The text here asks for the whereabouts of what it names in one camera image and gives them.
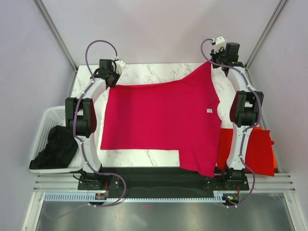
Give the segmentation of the magenta t shirt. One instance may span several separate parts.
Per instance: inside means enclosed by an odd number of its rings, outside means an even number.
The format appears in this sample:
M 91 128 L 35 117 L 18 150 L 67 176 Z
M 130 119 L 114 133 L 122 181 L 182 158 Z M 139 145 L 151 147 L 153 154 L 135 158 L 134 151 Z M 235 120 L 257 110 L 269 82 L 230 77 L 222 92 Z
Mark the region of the magenta t shirt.
M 180 167 L 212 177 L 218 156 L 219 98 L 206 62 L 180 80 L 109 90 L 103 150 L 177 150 Z

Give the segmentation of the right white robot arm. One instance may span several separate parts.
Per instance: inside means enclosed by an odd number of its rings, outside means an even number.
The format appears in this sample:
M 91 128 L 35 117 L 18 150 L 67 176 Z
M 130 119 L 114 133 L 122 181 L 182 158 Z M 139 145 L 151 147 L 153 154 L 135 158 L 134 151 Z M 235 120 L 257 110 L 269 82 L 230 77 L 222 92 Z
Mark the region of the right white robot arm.
M 248 142 L 253 128 L 260 122 L 264 94 L 252 87 L 243 63 L 238 61 L 240 44 L 227 43 L 222 37 L 211 44 L 214 46 L 210 53 L 213 68 L 220 67 L 235 90 L 230 109 L 233 123 L 231 150 L 220 177 L 221 186 L 229 190 L 245 179 Z

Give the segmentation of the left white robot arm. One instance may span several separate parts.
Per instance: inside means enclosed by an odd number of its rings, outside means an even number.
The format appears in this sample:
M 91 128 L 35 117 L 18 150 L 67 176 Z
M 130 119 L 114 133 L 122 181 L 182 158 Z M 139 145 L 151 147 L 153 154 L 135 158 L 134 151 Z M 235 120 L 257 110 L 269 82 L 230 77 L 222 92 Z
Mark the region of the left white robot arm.
M 108 88 L 114 88 L 122 75 L 126 62 L 120 59 L 101 59 L 99 68 L 90 72 L 92 76 L 86 87 L 76 97 L 65 100 L 65 125 L 73 133 L 83 157 L 82 170 L 93 173 L 89 184 L 95 189 L 105 185 L 105 176 L 100 174 L 102 164 L 97 155 L 94 133 L 97 117 L 94 104 Z

